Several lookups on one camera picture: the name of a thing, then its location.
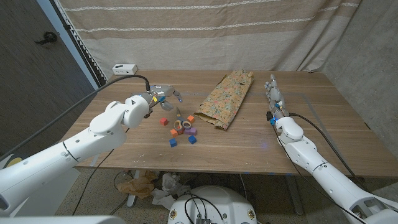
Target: striped curtain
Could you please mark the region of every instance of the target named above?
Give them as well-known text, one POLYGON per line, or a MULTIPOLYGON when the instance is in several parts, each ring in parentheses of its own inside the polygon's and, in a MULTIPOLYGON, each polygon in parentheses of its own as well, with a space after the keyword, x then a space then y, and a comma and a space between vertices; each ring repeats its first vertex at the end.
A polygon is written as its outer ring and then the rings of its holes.
POLYGON ((314 71, 360 0, 59 0, 107 77, 148 70, 314 71))

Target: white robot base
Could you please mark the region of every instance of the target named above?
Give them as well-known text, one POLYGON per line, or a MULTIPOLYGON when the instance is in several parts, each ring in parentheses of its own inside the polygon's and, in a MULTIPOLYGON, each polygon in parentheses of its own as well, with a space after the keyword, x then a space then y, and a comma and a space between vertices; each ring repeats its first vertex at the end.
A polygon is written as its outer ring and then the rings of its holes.
POLYGON ((253 206, 242 195, 215 185, 197 187, 191 195, 179 197, 170 209, 168 224, 191 224, 187 214, 194 224, 257 224, 253 206), (205 200, 202 203, 196 196, 211 202, 220 213, 212 204, 205 200))

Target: trash on floor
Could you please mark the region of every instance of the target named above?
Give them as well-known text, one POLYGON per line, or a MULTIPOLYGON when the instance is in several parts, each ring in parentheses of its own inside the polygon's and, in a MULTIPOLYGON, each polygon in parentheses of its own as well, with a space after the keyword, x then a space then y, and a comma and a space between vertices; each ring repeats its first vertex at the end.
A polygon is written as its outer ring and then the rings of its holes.
POLYGON ((157 175, 152 171, 140 171, 137 179, 118 184, 118 190, 122 193, 130 193, 140 199, 144 199, 150 196, 150 193, 155 188, 153 180, 156 178, 157 175))
POLYGON ((162 190, 154 189, 151 194, 154 196, 153 205, 163 205, 170 210, 175 199, 172 195, 181 196, 185 192, 191 190, 190 186, 179 183, 180 176, 176 174, 166 173, 162 177, 162 190))

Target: floral wrapping paper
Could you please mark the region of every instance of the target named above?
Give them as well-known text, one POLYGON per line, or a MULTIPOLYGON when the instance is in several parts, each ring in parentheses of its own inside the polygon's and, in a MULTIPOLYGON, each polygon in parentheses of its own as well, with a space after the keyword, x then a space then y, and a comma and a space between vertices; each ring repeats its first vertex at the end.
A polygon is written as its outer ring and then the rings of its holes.
POLYGON ((235 118, 253 80, 253 73, 244 70, 225 75, 194 115, 226 130, 235 118))

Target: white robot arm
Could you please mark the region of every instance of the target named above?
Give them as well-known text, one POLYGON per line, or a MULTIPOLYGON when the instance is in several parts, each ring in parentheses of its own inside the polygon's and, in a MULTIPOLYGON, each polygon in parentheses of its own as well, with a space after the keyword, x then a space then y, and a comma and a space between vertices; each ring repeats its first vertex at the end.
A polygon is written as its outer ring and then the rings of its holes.
POLYGON ((316 145, 304 136, 303 129, 289 117, 275 76, 271 75, 271 83, 267 82, 265 88, 268 90, 271 111, 267 119, 281 133, 279 144, 284 146, 292 162, 308 171, 339 206, 350 212, 351 215, 344 212, 347 219, 355 224, 397 223, 397 202, 362 190, 318 153, 316 145))
MULTIPOLYGON (((127 98, 125 103, 110 103, 104 113, 91 121, 89 128, 0 170, 0 217, 9 216, 42 185, 79 162, 121 146, 127 138, 122 124, 127 128, 138 127, 143 118, 149 117, 153 106, 165 103, 166 96, 177 92, 169 85, 159 87, 161 94, 151 88, 139 96, 127 98)), ((166 109, 171 110, 173 106, 167 104, 166 109)))

